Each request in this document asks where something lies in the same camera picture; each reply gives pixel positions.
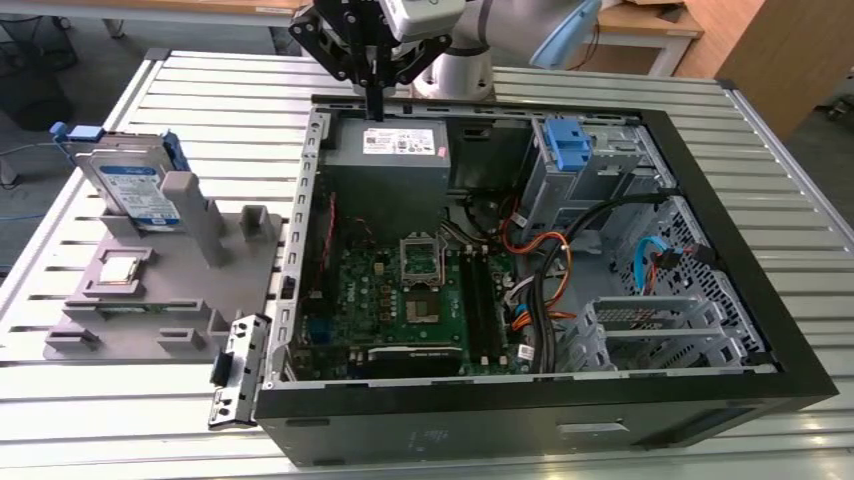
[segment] connector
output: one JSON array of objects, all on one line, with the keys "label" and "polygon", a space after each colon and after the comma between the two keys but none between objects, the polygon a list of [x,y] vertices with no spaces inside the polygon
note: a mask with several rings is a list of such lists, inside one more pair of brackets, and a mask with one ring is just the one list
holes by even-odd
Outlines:
[{"label": "connector", "polygon": [[661,253],[652,253],[652,263],[661,270],[669,270],[679,266],[681,260],[681,249],[668,248]]},{"label": "connector", "polygon": [[557,170],[580,171],[589,160],[592,145],[577,121],[563,118],[545,120],[545,140],[555,154]]},{"label": "connector", "polygon": [[711,247],[707,247],[705,245],[701,245],[699,243],[693,243],[689,247],[685,248],[685,251],[689,252],[691,258],[699,263],[708,265],[715,270],[720,270],[717,252],[715,252]]}]

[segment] sticker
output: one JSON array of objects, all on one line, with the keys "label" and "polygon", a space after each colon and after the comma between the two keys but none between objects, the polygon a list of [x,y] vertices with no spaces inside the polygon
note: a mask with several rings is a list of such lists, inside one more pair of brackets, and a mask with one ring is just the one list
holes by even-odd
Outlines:
[{"label": "sticker", "polygon": [[533,361],[533,347],[531,347],[528,345],[519,345],[519,353],[516,354],[516,356],[521,360],[527,360],[528,362],[532,362]]},{"label": "sticker", "polygon": [[293,10],[289,8],[276,8],[276,7],[254,7],[254,11],[257,13],[281,13],[284,15],[292,15]]},{"label": "sticker", "polygon": [[160,192],[160,176],[153,168],[101,166],[100,173],[110,195],[133,220],[154,227],[177,224],[180,216]]},{"label": "sticker", "polygon": [[513,212],[513,214],[509,216],[509,219],[516,225],[519,225],[519,228],[524,228],[524,226],[528,224],[528,219],[519,215],[516,212]]},{"label": "sticker", "polygon": [[368,128],[362,151],[369,155],[435,155],[429,129]]}]

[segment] metal table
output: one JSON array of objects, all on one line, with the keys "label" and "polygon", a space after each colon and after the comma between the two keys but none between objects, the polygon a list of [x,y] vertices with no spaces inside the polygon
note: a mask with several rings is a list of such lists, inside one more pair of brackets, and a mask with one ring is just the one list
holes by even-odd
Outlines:
[{"label": "metal table", "polygon": [[[362,467],[324,475],[850,478],[854,235],[740,94],[705,80],[511,68],[495,69],[495,87],[501,101],[669,113],[840,395],[683,450],[400,465],[381,473]],[[150,133],[172,128],[220,210],[236,211],[250,201],[286,217],[309,95],[349,92],[309,59],[172,52],[165,61],[142,63],[105,126]],[[76,171],[0,289],[0,477],[296,473],[260,430],[206,431],[208,365],[41,360],[45,331],[104,234],[94,219],[102,206]]]}]

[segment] blue latch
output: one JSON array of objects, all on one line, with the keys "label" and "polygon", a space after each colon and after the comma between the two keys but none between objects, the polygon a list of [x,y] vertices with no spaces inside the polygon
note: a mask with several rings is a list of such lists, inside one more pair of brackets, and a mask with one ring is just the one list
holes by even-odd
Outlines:
[{"label": "blue latch", "polygon": [[592,147],[577,121],[563,118],[545,120],[545,141],[555,153],[557,170],[580,171],[589,160]]}]

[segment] red wire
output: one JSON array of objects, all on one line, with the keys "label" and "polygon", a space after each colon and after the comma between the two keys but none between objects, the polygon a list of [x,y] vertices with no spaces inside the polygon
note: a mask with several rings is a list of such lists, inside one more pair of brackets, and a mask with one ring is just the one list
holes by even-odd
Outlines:
[{"label": "red wire", "polygon": [[314,283],[310,287],[312,290],[316,290],[320,286],[320,277],[322,275],[322,270],[325,268],[325,259],[329,256],[329,250],[332,247],[332,232],[334,232],[334,192],[329,195],[329,229],[325,233],[325,240],[322,242],[322,254],[320,256],[320,268],[317,268],[317,274],[314,275]]}]

